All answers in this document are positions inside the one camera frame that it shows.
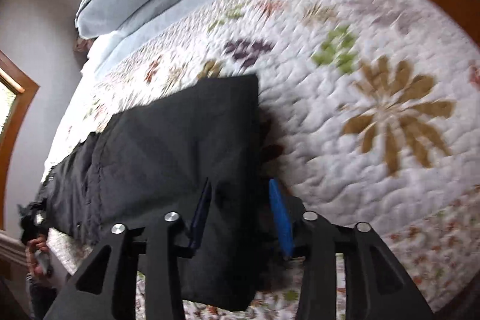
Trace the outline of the black pants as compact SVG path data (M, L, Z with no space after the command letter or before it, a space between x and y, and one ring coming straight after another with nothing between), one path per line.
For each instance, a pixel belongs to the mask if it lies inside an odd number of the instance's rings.
M95 245L115 223L145 227L175 211L190 223L206 185L202 243L179 263L185 300L243 311L264 267L269 186L254 75L205 78L113 115L53 166L36 199L50 227Z

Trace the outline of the white floral quilt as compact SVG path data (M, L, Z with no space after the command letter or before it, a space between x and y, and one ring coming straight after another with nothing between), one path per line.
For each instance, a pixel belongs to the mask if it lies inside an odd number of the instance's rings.
M254 73L278 174L334 223L370 223L434 311L479 272L479 48L427 0L191 0L97 40L55 165L114 113L207 76Z

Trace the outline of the wooden window frame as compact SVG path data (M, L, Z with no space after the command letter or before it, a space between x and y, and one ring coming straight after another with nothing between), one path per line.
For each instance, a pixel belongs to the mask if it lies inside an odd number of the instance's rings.
M17 97L1 135L1 229L32 196L59 121L80 80L73 17L80 0L1 0L1 76Z

